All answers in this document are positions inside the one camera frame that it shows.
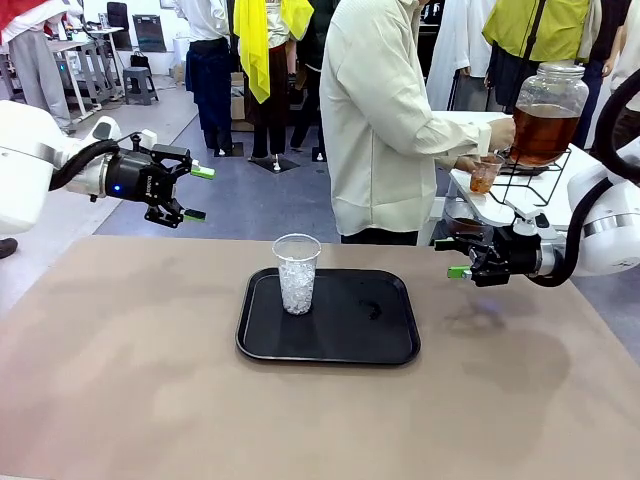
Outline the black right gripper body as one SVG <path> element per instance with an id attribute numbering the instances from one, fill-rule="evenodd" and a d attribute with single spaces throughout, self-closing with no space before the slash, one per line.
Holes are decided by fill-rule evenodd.
<path id="1" fill-rule="evenodd" d="M 535 273 L 541 237 L 513 229 L 494 229 L 491 238 L 472 248 L 472 282 L 477 287 L 506 285 L 513 275 Z"/>

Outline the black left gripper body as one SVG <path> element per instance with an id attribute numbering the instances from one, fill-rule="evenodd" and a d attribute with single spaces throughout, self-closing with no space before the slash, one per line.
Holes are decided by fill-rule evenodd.
<path id="1" fill-rule="evenodd" d="M 141 153 L 114 155 L 106 171 L 106 195 L 122 200 L 161 204 L 171 202 L 175 178 L 171 169 Z"/>

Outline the person's right hand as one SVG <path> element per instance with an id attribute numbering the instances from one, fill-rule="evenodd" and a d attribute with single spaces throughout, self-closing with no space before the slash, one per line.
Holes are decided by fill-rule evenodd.
<path id="1" fill-rule="evenodd" d="M 491 151 L 505 150 L 512 146 L 516 125 L 512 117 L 500 118 L 488 123 L 491 136 L 489 142 L 489 149 Z"/>

